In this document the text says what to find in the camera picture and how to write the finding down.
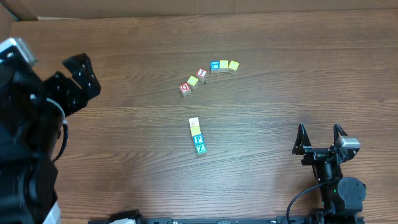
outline yellow block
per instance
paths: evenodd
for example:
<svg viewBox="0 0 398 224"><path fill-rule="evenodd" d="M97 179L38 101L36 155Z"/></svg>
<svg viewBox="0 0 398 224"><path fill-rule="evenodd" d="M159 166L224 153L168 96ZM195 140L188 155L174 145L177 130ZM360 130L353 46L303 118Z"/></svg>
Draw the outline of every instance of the yellow block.
<svg viewBox="0 0 398 224"><path fill-rule="evenodd" d="M199 79L197 79L193 76L189 77L189 79L187 81L188 84L193 85L193 86L195 86L198 82L199 82Z"/></svg>
<svg viewBox="0 0 398 224"><path fill-rule="evenodd" d="M194 126L194 127L192 127L192 128L191 128L191 134L192 134L192 136L201 134L199 126Z"/></svg>
<svg viewBox="0 0 398 224"><path fill-rule="evenodd" d="M231 63L229 63L229 68L230 69L237 70L238 66L239 66L238 62L231 61Z"/></svg>
<svg viewBox="0 0 398 224"><path fill-rule="evenodd" d="M228 68L228 61L220 60L220 68Z"/></svg>

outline cube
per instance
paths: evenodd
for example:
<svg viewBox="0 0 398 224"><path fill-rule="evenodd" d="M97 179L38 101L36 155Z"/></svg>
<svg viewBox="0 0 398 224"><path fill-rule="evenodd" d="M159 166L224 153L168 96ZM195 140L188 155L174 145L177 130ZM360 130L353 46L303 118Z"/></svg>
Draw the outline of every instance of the cube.
<svg viewBox="0 0 398 224"><path fill-rule="evenodd" d="M191 127L191 135L194 137L195 135L201 134L199 126Z"/></svg>
<svg viewBox="0 0 398 224"><path fill-rule="evenodd" d="M183 83L180 85L180 91L183 96L187 96L191 93L191 88L189 87L188 83Z"/></svg>
<svg viewBox="0 0 398 224"><path fill-rule="evenodd" d="M231 63L229 63L228 72L232 73L232 74L236 74L238 66L239 66L238 62L231 61Z"/></svg>
<svg viewBox="0 0 398 224"><path fill-rule="evenodd" d="M202 81L202 82L206 81L206 79L207 79L207 71L202 69L202 68L199 68L199 70L197 72L197 78L200 81Z"/></svg>
<svg viewBox="0 0 398 224"><path fill-rule="evenodd" d="M194 136L192 138L193 138L193 143L195 145L204 144L205 143L205 140L203 139L203 135L202 134L198 134L197 136Z"/></svg>
<svg viewBox="0 0 398 224"><path fill-rule="evenodd" d="M210 70L212 73L219 73L220 72L220 61L212 61L210 63Z"/></svg>
<svg viewBox="0 0 398 224"><path fill-rule="evenodd" d="M203 144L197 144L197 145L195 146L195 148L197 149L197 154L198 154L198 156L202 156L202 155L205 155L205 154L207 153L205 143L203 143Z"/></svg>
<svg viewBox="0 0 398 224"><path fill-rule="evenodd" d="M199 84L199 79L197 79L197 78L191 76L191 77L189 77L187 83L188 83L188 85L189 85L191 88L196 89L197 86L198 86L198 84Z"/></svg>
<svg viewBox="0 0 398 224"><path fill-rule="evenodd" d="M199 126L199 118L190 118L189 119L189 126L195 127L195 126Z"/></svg>
<svg viewBox="0 0 398 224"><path fill-rule="evenodd" d="M228 61L220 60L220 72L228 72Z"/></svg>

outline wall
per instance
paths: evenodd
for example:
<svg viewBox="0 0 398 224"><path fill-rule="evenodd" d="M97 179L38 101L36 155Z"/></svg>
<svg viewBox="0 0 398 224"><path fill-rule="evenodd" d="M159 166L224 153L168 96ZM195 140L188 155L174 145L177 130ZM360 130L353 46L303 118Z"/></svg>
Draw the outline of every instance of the wall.
<svg viewBox="0 0 398 224"><path fill-rule="evenodd" d="M40 18L176 16L397 8L398 0L0 0Z"/></svg>
<svg viewBox="0 0 398 224"><path fill-rule="evenodd" d="M0 42L9 37L11 23L13 20L14 19L11 17L8 11L2 5L0 5Z"/></svg>

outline wooden tabletop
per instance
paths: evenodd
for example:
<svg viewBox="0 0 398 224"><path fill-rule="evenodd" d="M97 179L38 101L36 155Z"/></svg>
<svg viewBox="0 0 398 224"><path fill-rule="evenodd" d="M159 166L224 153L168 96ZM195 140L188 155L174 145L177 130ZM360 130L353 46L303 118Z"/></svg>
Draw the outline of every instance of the wooden tabletop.
<svg viewBox="0 0 398 224"><path fill-rule="evenodd" d="M147 217L285 214L316 181L292 155L301 122L315 147L333 125L361 142L342 165L367 185L369 223L398 222L398 10L283 12L18 22L42 78L82 52L100 96L68 118L57 162L63 223L138 208ZM239 62L183 97L178 86L212 60ZM208 148L197 157L188 119ZM304 195L292 214L320 207Z"/></svg>

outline toy block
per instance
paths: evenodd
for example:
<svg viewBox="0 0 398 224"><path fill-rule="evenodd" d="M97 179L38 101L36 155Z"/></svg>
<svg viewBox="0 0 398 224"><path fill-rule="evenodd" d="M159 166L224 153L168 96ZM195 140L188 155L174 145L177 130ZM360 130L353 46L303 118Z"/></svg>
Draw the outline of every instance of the toy block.
<svg viewBox="0 0 398 224"><path fill-rule="evenodd" d="M212 73L219 73L220 72L220 61L212 61L210 63L210 70Z"/></svg>
<svg viewBox="0 0 398 224"><path fill-rule="evenodd" d="M183 83L180 85L180 91L183 96L187 96L191 93L191 88L189 87L188 83Z"/></svg>
<svg viewBox="0 0 398 224"><path fill-rule="evenodd" d="M192 136L199 135L199 134L201 134L199 126L191 127L191 135Z"/></svg>
<svg viewBox="0 0 398 224"><path fill-rule="evenodd" d="M202 155L205 155L205 154L207 153L205 143L203 143L203 144L197 144L197 145L195 146L195 148L197 149L197 154L198 154L198 156L202 156Z"/></svg>
<svg viewBox="0 0 398 224"><path fill-rule="evenodd" d="M205 140L203 139L203 135L202 134L198 134L197 136L194 136L192 138L193 138L193 143L195 145L204 144L205 143Z"/></svg>
<svg viewBox="0 0 398 224"><path fill-rule="evenodd" d="M228 72L228 61L220 60L220 72Z"/></svg>
<svg viewBox="0 0 398 224"><path fill-rule="evenodd" d="M199 68L199 70L197 72L197 78L200 81L202 81L202 82L206 81L206 79L207 79L207 71L202 69L202 68Z"/></svg>
<svg viewBox="0 0 398 224"><path fill-rule="evenodd" d="M231 63L229 63L228 72L232 73L232 74L236 74L238 66L239 66L238 62L231 61Z"/></svg>
<svg viewBox="0 0 398 224"><path fill-rule="evenodd" d="M195 126L199 126L199 118L190 118L189 119L189 126L195 127Z"/></svg>
<svg viewBox="0 0 398 224"><path fill-rule="evenodd" d="M189 85L191 88L196 89L197 86L198 86L198 84L199 84L199 79L197 79L197 78L191 76L191 77L189 77L187 83L188 83L188 85Z"/></svg>

